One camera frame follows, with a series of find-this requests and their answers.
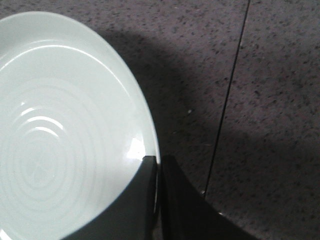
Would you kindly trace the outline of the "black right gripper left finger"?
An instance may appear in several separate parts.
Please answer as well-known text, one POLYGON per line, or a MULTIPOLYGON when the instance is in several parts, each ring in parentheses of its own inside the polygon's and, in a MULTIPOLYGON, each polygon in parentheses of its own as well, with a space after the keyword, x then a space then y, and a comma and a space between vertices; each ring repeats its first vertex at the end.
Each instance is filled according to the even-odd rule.
POLYGON ((151 240, 157 192, 157 160, 144 156, 124 191, 101 214, 66 240, 151 240))

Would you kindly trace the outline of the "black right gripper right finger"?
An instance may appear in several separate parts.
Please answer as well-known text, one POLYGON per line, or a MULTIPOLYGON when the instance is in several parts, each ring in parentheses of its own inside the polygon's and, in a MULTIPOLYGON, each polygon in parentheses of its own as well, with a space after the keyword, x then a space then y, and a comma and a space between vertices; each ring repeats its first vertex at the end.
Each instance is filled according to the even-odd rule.
POLYGON ((161 223, 165 240, 256 239, 212 208, 172 155, 161 158, 161 223))

